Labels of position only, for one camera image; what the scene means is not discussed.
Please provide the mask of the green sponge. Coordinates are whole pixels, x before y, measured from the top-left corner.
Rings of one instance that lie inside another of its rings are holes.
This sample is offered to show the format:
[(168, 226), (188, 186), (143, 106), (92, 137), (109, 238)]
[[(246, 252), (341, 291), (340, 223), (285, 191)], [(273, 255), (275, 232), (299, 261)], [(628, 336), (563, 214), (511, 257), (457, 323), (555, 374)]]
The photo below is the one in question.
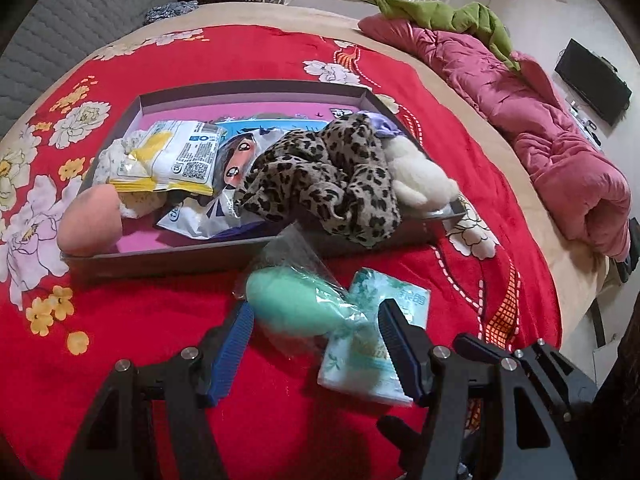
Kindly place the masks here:
[(338, 284), (296, 223), (265, 244), (233, 295), (253, 309), (260, 330), (287, 356), (319, 354), (332, 337), (373, 323), (373, 314)]

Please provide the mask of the cartoon printed snack packet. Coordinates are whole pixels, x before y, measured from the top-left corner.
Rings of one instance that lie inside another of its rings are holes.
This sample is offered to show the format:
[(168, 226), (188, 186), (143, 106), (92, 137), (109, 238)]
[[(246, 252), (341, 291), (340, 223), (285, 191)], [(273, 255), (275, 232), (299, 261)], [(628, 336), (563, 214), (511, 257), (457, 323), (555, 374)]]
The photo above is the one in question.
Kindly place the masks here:
[(190, 240), (222, 240), (256, 229), (264, 220), (236, 206), (234, 194), (257, 157), (284, 135), (285, 131), (278, 127), (241, 129), (217, 152), (214, 195), (184, 198), (155, 226)]

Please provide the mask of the white plush bear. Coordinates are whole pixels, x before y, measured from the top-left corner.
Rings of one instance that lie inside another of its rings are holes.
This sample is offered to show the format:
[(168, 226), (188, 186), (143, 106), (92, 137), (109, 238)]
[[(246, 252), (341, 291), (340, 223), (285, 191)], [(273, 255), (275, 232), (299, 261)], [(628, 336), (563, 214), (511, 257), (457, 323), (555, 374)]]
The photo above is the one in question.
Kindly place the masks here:
[(457, 181), (447, 176), (386, 116), (364, 112), (375, 136), (382, 141), (392, 187), (402, 206), (415, 214), (430, 214), (460, 196)]

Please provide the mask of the white floral scrunchie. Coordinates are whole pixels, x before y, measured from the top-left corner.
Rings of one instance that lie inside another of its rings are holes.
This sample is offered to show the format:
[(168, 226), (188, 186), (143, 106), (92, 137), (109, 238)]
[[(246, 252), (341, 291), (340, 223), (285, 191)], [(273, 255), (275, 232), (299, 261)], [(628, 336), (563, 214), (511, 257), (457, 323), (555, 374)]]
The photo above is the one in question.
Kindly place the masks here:
[[(134, 158), (132, 152), (146, 137), (145, 130), (134, 130), (116, 138), (99, 154), (93, 174), (93, 185), (115, 181), (130, 183), (148, 176), (145, 168)], [(119, 212), (125, 219), (140, 219), (166, 204), (165, 192), (118, 191)]]

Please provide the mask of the leopard print scrunchie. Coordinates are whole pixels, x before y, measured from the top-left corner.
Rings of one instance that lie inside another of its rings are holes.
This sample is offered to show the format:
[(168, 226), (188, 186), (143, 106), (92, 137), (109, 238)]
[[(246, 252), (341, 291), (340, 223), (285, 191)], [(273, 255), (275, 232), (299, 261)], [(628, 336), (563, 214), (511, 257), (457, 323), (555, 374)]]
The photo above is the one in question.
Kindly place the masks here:
[(234, 202), (270, 222), (305, 211), (327, 233), (367, 248), (401, 222), (382, 141), (361, 113), (282, 136), (255, 159)]

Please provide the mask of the peach makeup sponge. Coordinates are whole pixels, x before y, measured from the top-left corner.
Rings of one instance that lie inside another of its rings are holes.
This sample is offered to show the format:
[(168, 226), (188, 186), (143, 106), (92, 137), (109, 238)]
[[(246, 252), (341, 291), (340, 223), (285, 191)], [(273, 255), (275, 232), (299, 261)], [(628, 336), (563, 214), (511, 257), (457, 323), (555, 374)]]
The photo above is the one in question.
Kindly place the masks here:
[(111, 249), (122, 237), (119, 197), (111, 184), (80, 193), (58, 226), (58, 248), (65, 255), (92, 257)]

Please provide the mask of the yellow white wipes packet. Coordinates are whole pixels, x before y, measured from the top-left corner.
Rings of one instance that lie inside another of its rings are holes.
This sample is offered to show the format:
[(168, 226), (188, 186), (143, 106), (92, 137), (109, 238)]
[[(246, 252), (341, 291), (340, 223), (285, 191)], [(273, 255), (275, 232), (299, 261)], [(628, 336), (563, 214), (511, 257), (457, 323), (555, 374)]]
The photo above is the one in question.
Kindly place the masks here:
[(148, 176), (130, 183), (115, 181), (117, 191), (214, 194), (213, 173), (226, 129), (197, 120), (162, 120), (145, 131), (132, 154)]

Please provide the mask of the pink quilted comforter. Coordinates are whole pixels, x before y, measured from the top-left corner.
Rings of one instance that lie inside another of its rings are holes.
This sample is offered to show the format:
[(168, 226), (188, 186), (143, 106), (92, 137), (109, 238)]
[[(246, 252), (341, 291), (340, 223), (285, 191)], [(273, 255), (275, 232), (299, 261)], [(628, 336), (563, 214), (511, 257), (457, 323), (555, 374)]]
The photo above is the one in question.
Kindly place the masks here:
[(616, 261), (628, 256), (629, 183), (584, 137), (534, 58), (517, 53), (520, 67), (510, 70), (468, 34), (381, 14), (358, 26), (426, 64), (503, 135), (565, 238)]

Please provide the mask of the grey cardboard box tray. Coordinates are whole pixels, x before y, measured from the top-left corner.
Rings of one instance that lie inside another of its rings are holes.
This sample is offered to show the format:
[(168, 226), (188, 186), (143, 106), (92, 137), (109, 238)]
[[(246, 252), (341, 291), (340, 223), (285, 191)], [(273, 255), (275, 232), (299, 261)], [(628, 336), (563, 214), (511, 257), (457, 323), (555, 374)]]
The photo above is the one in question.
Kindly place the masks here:
[[(120, 115), (105, 141), (112, 143), (154, 122), (171, 119), (215, 119), (229, 134), (246, 132), (252, 120), (260, 120), (265, 127), (320, 129), (330, 120), (358, 110), (385, 116), (414, 144), (421, 143), (423, 130), (408, 108), (388, 107), (366, 87), (309, 80), (210, 82), (143, 93)], [(127, 220), (122, 238), (111, 248), (95, 256), (64, 255), (62, 259), (82, 278), (239, 269), (282, 229), (269, 223), (213, 240), (191, 240), (160, 228), (158, 218), (160, 214), (153, 212), (139, 220)]]

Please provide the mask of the green blanket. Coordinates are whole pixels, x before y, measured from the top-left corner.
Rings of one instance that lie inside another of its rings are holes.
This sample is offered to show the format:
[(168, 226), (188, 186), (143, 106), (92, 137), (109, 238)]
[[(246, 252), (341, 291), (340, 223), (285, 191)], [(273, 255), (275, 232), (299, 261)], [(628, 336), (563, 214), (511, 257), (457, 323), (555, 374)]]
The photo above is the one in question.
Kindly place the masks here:
[(376, 4), (386, 18), (405, 18), (424, 29), (473, 36), (509, 70), (521, 69), (512, 56), (506, 26), (484, 3), (471, 2), (459, 9), (441, 1), (378, 0)]

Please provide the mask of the blue patterned cloth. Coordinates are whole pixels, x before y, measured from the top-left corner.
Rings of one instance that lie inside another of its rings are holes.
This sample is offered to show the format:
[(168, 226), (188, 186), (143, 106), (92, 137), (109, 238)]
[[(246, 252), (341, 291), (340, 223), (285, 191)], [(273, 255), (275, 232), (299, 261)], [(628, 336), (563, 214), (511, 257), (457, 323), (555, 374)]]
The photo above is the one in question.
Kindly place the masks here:
[(154, 8), (146, 11), (143, 18), (143, 24), (149, 25), (158, 21), (168, 20), (168, 18), (176, 18), (177, 16), (189, 14), (198, 8), (196, 1), (174, 1), (154, 6)]

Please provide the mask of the grey quilted headboard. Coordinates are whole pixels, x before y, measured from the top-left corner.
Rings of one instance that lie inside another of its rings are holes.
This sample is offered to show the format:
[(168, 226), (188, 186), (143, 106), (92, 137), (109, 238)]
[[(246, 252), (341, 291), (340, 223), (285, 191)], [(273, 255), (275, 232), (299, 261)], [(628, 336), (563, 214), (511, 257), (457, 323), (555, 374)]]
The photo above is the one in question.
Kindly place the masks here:
[(90, 53), (174, 0), (1, 0), (1, 133)]

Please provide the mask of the black wall television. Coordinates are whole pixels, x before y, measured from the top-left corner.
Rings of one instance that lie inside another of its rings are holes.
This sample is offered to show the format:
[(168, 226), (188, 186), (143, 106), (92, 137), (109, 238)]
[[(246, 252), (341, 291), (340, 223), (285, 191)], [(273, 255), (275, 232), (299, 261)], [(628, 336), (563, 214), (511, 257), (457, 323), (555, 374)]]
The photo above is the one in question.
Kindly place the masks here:
[(615, 70), (571, 39), (554, 68), (564, 81), (609, 126), (615, 126), (629, 106), (632, 91)]

